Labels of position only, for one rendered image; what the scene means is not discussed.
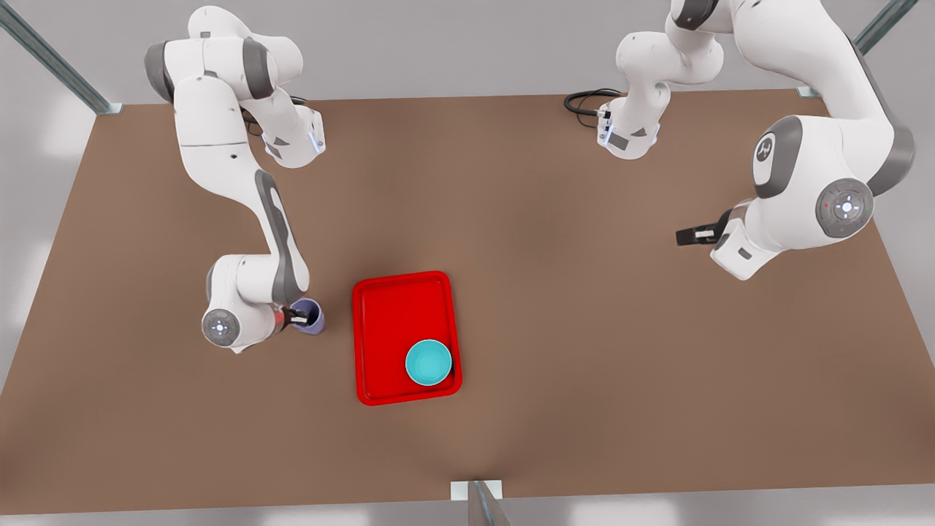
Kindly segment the teal bowl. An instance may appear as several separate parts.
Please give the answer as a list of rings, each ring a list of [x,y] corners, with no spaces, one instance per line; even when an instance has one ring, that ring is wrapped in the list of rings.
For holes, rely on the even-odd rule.
[[[421,386],[438,385],[451,372],[453,354],[445,344],[434,339],[414,343],[405,359],[405,370],[410,379]]]

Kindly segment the red tray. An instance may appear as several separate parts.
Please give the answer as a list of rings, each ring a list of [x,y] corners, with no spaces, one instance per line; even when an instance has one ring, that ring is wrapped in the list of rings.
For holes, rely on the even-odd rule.
[[[353,290],[358,399],[367,406],[457,393],[463,383],[453,290],[444,272],[417,272],[358,283]],[[417,381],[411,349],[437,344],[438,374]]]

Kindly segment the purple cup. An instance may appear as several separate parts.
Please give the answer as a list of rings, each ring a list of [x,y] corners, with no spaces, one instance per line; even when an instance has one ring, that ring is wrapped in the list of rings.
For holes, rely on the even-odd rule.
[[[325,318],[320,304],[309,297],[302,297],[289,308],[290,322],[301,333],[318,335],[324,330]]]

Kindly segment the silver frame post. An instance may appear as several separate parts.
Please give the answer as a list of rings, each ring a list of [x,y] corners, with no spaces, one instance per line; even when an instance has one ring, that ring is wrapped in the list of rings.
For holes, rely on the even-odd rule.
[[[467,503],[467,526],[512,526],[501,506],[503,482],[452,481],[450,500],[464,500]]]
[[[3,28],[27,53],[50,71],[83,104],[96,115],[118,115],[123,104],[106,100],[83,75],[57,53],[7,0],[0,0],[0,28]]]
[[[919,3],[920,0],[885,0],[858,31],[845,31],[845,36],[850,39],[856,53],[865,58]]]

